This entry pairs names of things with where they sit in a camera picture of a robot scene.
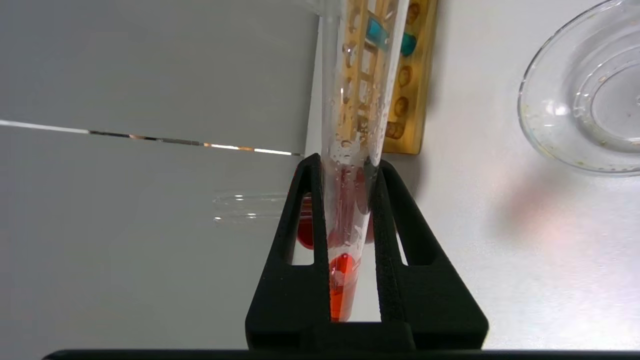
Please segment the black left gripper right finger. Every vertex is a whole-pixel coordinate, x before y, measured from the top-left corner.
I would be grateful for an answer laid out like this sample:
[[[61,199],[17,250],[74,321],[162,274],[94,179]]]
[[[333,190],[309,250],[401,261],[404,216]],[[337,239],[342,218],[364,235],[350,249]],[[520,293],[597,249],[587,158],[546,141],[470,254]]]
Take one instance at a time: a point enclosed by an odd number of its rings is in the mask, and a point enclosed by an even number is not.
[[[390,162],[371,201],[381,320],[408,326],[419,350],[481,349],[489,321]]]

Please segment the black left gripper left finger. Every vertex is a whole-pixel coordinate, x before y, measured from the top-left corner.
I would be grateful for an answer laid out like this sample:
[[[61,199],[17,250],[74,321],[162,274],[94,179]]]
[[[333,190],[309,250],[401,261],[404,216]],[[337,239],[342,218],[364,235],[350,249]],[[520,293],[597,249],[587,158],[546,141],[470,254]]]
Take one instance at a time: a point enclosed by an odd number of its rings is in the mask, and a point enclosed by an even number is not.
[[[303,198],[311,195],[313,262],[292,265]],[[315,153],[295,169],[262,274],[245,319],[249,350],[298,350],[304,335],[329,324],[329,253],[323,210],[322,159]]]

